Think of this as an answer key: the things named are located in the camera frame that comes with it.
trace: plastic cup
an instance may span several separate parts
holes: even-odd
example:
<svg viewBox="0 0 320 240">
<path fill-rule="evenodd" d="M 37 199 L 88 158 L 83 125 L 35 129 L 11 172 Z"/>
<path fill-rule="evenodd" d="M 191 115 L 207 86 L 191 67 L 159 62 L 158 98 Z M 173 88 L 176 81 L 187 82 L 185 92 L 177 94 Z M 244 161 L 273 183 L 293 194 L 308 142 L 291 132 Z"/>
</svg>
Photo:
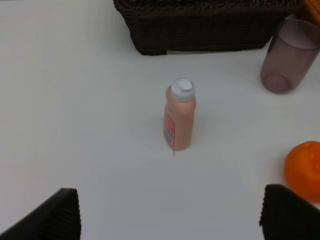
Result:
<svg viewBox="0 0 320 240">
<path fill-rule="evenodd" d="M 273 93 L 288 93 L 299 86 L 320 49 L 320 29 L 307 21 L 287 19 L 273 36 L 260 77 Z"/>
</svg>

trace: orange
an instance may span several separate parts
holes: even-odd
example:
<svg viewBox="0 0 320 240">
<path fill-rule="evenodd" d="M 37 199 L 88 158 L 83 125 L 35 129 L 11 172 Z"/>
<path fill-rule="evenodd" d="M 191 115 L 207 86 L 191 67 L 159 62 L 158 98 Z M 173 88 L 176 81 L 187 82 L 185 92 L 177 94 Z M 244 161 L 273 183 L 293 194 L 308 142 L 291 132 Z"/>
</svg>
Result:
<svg viewBox="0 0 320 240">
<path fill-rule="evenodd" d="M 296 194 L 320 203 L 320 142 L 307 141 L 293 148 L 285 158 L 284 175 Z"/>
</svg>

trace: table surface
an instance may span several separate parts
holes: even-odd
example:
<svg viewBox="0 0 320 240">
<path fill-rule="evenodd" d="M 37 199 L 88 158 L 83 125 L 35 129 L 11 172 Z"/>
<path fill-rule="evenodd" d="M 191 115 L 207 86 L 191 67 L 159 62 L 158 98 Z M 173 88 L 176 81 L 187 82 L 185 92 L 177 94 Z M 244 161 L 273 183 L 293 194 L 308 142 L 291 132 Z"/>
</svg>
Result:
<svg viewBox="0 0 320 240">
<path fill-rule="evenodd" d="M 319 58 L 266 91 L 267 48 L 142 56 L 111 0 L 2 1 L 0 232 L 77 188 L 82 240 L 262 240 L 264 187 L 320 139 Z M 196 85 L 190 148 L 162 136 L 165 90 Z"/>
</svg>

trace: bottle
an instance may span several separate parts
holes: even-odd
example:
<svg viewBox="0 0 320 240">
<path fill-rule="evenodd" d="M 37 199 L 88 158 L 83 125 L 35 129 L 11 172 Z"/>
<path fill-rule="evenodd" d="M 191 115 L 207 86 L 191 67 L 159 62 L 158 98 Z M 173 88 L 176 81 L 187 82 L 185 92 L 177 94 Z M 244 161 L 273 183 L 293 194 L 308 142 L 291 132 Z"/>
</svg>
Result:
<svg viewBox="0 0 320 240">
<path fill-rule="evenodd" d="M 181 78 L 165 91 L 163 134 L 173 150 L 183 150 L 190 145 L 197 105 L 195 90 L 192 81 Z"/>
</svg>

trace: wicker basket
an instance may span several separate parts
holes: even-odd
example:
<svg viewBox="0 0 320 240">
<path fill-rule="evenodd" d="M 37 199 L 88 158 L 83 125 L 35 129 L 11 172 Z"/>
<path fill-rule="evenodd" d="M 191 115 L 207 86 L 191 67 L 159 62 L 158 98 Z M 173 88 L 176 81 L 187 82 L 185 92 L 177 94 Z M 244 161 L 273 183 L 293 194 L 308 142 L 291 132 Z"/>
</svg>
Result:
<svg viewBox="0 0 320 240">
<path fill-rule="evenodd" d="M 142 55 L 265 46 L 302 0 L 113 0 Z"/>
<path fill-rule="evenodd" d="M 320 0 L 304 0 L 296 16 L 320 27 Z"/>
</svg>

